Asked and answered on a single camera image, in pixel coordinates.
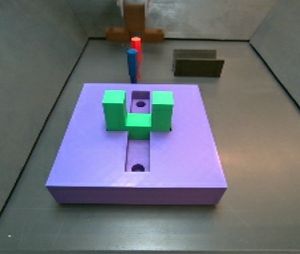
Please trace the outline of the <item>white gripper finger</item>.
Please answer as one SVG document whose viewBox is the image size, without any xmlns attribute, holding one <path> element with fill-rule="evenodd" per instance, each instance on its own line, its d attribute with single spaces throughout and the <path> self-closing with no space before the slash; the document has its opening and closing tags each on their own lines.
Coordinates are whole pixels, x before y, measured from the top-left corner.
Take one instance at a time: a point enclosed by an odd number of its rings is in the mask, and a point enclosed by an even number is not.
<svg viewBox="0 0 300 254">
<path fill-rule="evenodd" d="M 145 0 L 145 16 L 149 14 L 149 8 L 150 8 L 151 0 Z"/>
</svg>

